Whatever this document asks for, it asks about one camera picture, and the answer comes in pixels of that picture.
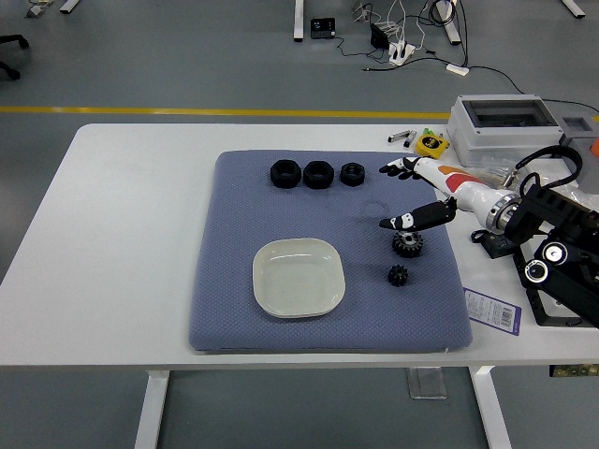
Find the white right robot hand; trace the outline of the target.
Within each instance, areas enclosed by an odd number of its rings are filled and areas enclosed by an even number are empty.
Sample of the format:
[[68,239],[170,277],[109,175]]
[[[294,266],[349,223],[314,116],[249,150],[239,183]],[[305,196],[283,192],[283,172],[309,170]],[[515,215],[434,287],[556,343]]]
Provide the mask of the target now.
[[400,216],[383,219],[379,225],[396,231],[416,232],[451,222],[457,210],[473,213],[488,231],[501,231],[500,217],[515,197],[507,190],[487,186],[474,175],[426,156],[407,156],[387,163],[379,169],[389,177],[401,180],[422,179],[446,196]]

